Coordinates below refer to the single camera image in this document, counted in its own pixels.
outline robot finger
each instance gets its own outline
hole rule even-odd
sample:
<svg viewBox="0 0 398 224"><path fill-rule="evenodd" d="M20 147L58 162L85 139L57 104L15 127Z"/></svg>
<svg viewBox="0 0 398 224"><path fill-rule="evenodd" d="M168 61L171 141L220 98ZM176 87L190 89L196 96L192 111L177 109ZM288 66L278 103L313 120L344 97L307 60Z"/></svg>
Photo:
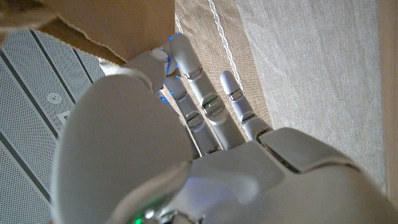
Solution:
<svg viewBox="0 0 398 224"><path fill-rule="evenodd" d="M201 154L205 155L220 150L217 140L211 133L203 116L197 110L191 96L187 93L178 70L166 77L165 86L169 89L170 94L183 114Z"/></svg>
<svg viewBox="0 0 398 224"><path fill-rule="evenodd" d="M225 94L227 94L231 100L236 116L250 140L257 139L257 137L264 132L272 130L267 123L253 112L252 107L231 72L224 71L220 76L220 81Z"/></svg>
<svg viewBox="0 0 398 224"><path fill-rule="evenodd" d="M163 102L167 103L167 104L172 108L172 106L170 105L169 101L166 99L166 97L165 97L164 94L162 93L162 90L158 91L156 95L157 95ZM175 112L175 113L177 114L178 118L180 119L181 125L184 126L185 132L186 132L186 134L187 134L187 136L188 136L188 138L189 138L189 140L190 140L193 159L199 158L199 157L200 157L199 151L198 151L197 147L195 146L195 143L193 142L193 139L191 138L191 135L189 134L188 128L184 125L184 123L182 122L182 120L181 120L180 116L178 115L178 113L177 113L177 112Z"/></svg>
<svg viewBox="0 0 398 224"><path fill-rule="evenodd" d="M177 33L169 38L167 48L188 79L222 147L231 149L243 144L245 140L242 134L203 71L189 39Z"/></svg>

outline perforated ceiling panel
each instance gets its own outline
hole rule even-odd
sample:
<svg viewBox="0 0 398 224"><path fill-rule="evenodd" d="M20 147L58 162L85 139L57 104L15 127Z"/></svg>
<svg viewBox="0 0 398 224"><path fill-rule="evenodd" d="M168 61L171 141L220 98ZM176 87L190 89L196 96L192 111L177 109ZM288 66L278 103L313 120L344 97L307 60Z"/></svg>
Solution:
<svg viewBox="0 0 398 224"><path fill-rule="evenodd" d="M48 204L6 150L0 142L0 223L46 223Z"/></svg>
<svg viewBox="0 0 398 224"><path fill-rule="evenodd" d="M11 33L3 51L59 133L63 125L57 114L71 110L73 103L30 31ZM50 103L50 93L58 94L61 102Z"/></svg>
<svg viewBox="0 0 398 224"><path fill-rule="evenodd" d="M56 139L0 59L0 132L50 192Z"/></svg>
<svg viewBox="0 0 398 224"><path fill-rule="evenodd" d="M35 34L57 68L72 96L77 101L84 94L85 90L91 86L91 82L75 51L68 45L57 41L54 37L41 32L35 32Z"/></svg>
<svg viewBox="0 0 398 224"><path fill-rule="evenodd" d="M81 61L83 62L83 65L89 71L88 73L93 82L105 76L104 71L102 71L101 67L99 66L99 62L96 57L84 53L81 50L76 50L76 51L78 52L78 55L80 56Z"/></svg>
<svg viewBox="0 0 398 224"><path fill-rule="evenodd" d="M0 50L0 223L46 223L57 136L98 59L30 30Z"/></svg>

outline robotic hand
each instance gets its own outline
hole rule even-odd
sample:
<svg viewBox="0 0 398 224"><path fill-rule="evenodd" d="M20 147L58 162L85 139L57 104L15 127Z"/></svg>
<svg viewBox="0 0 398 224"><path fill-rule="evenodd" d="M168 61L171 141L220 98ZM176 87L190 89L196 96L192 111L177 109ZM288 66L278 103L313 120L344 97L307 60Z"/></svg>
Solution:
<svg viewBox="0 0 398 224"><path fill-rule="evenodd" d="M245 142L184 35L116 73L96 82L68 118L53 175L56 224L398 222L350 158L300 131L272 130L223 72ZM187 128L156 96L163 83Z"/></svg>

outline cardboard box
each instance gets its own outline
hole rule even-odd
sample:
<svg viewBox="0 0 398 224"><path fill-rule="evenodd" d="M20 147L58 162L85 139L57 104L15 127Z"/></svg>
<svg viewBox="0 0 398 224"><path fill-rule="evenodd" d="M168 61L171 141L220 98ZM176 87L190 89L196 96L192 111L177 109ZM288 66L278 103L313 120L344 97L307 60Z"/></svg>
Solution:
<svg viewBox="0 0 398 224"><path fill-rule="evenodd" d="M174 33L173 0L0 0L0 40L36 29L122 65Z"/></svg>

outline green led light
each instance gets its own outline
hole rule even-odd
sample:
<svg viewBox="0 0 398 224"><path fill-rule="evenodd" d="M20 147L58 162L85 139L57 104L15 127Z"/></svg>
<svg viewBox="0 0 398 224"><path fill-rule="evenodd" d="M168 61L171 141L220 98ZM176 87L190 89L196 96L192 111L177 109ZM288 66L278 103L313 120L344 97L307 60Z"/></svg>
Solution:
<svg viewBox="0 0 398 224"><path fill-rule="evenodd" d="M143 219L139 218L132 224L141 224L142 222L143 222Z"/></svg>

